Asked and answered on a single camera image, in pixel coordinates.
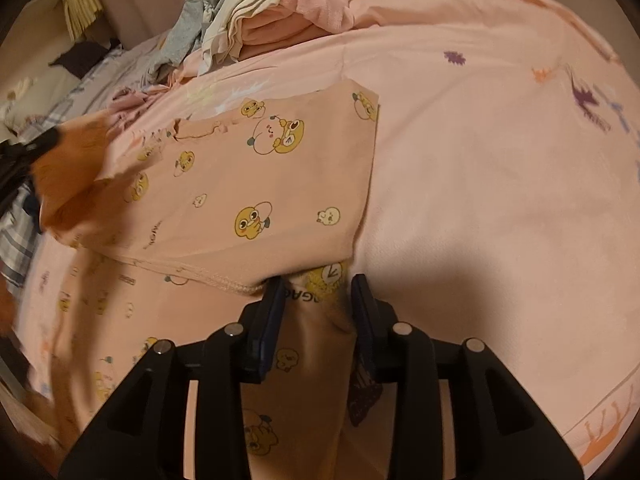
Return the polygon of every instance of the metal screw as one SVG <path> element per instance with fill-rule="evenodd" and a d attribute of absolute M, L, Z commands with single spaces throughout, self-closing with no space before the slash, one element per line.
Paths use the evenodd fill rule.
<path fill-rule="evenodd" d="M 413 329 L 414 327 L 404 322 L 395 323 L 395 325 L 393 326 L 394 332 L 398 335 L 409 335 L 413 331 Z"/>
<path fill-rule="evenodd" d="M 240 335 L 242 332 L 244 332 L 244 326 L 240 323 L 229 323 L 225 326 L 225 334 L 230 335 L 231 337 Z"/>
<path fill-rule="evenodd" d="M 169 350 L 171 350 L 172 346 L 173 345 L 171 341 L 169 341 L 168 339 L 161 339 L 154 345 L 154 352 L 158 355 L 166 354 Z"/>
<path fill-rule="evenodd" d="M 469 348 L 469 350 L 471 350 L 472 352 L 482 352 L 485 348 L 485 345 L 482 341 L 480 341 L 479 339 L 469 339 L 466 342 L 466 347 Z"/>

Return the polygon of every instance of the gray garment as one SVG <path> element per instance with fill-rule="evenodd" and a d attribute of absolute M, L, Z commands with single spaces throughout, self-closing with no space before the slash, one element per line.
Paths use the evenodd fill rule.
<path fill-rule="evenodd" d="M 182 12 L 164 41 L 164 45 L 151 60 L 143 83 L 154 84 L 164 80 L 173 68 L 191 52 L 202 46 L 202 38 L 225 0 L 185 0 Z"/>

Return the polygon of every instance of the orange deer print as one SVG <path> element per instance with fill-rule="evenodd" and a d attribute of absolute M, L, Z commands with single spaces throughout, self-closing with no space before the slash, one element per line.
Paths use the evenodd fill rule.
<path fill-rule="evenodd" d="M 616 423 L 613 427 L 607 431 L 607 433 L 602 434 L 604 432 L 604 418 L 607 415 L 607 409 L 602 410 L 602 418 L 600 419 L 600 429 L 598 430 L 598 436 L 594 435 L 591 431 L 591 425 L 589 421 L 584 423 L 584 427 L 587 429 L 587 433 L 589 434 L 589 447 L 587 447 L 586 451 L 580 457 L 580 464 L 582 466 L 586 466 L 589 462 L 594 460 L 600 453 L 607 449 L 610 444 L 616 439 L 618 434 L 620 433 L 620 426 L 622 426 L 622 421 L 625 420 L 626 416 L 631 411 L 631 399 L 634 395 L 634 386 L 631 385 L 631 391 L 629 392 L 629 402 L 626 405 L 625 413 L 620 413 L 620 408 L 618 407 L 618 403 L 614 400 L 611 403 L 611 407 L 616 410 Z"/>

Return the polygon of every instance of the plaid fabric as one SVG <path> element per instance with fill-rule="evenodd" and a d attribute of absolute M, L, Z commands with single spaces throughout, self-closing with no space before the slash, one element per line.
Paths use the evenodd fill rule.
<path fill-rule="evenodd" d="M 20 186 L 18 196 L 2 219 L 0 224 L 0 259 L 2 260 L 2 275 L 6 279 L 6 288 L 18 300 L 27 277 L 29 265 L 36 248 L 38 232 L 22 205 L 24 199 L 32 193 L 29 184 Z"/>
<path fill-rule="evenodd" d="M 124 50 L 121 46 L 110 50 L 104 59 L 89 70 L 89 72 L 87 72 L 87 74 L 82 78 L 82 81 L 78 83 L 78 86 L 69 92 L 62 101 L 55 105 L 53 110 L 51 110 L 46 117 L 33 124 L 29 124 L 23 131 L 21 131 L 19 136 L 20 142 L 27 144 L 46 130 L 71 119 L 70 117 L 67 117 L 67 115 L 74 104 L 76 96 L 84 92 L 86 86 L 94 80 L 101 67 L 111 62 L 113 59 L 120 57 L 123 53 Z"/>

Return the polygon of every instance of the mattress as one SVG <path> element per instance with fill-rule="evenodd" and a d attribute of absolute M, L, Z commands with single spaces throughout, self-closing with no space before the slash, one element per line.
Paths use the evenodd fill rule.
<path fill-rule="evenodd" d="M 434 338 L 486 341 L 592 474 L 640 401 L 640 233 L 632 221 L 640 213 L 640 91 L 606 41 L 551 0 L 350 7 L 352 31 L 172 89 L 112 143 L 109 160 L 175 118 L 213 117 L 247 98 L 299 95 L 344 78 L 376 92 L 369 201 L 348 276 L 366 273 L 378 298 Z M 59 293 L 77 270 L 58 269 L 72 251 L 52 238 L 41 246 L 28 309 L 43 319 L 64 320 Z M 22 337 L 46 396 L 60 328 L 48 323 Z M 184 319 L 156 335 L 188 340 L 203 330 L 199 319 Z M 121 341 L 103 318 L 92 321 L 92 334 L 96 346 L 139 345 L 142 335 Z M 76 414 L 85 401 L 74 395 L 87 395 L 80 391 L 68 399 L 79 403 Z M 326 478 L 354 463 L 361 476 L 351 478 L 385 478 L 393 396 L 385 387 L 364 420 L 345 421 Z M 92 405 L 100 400 L 104 391 Z"/>

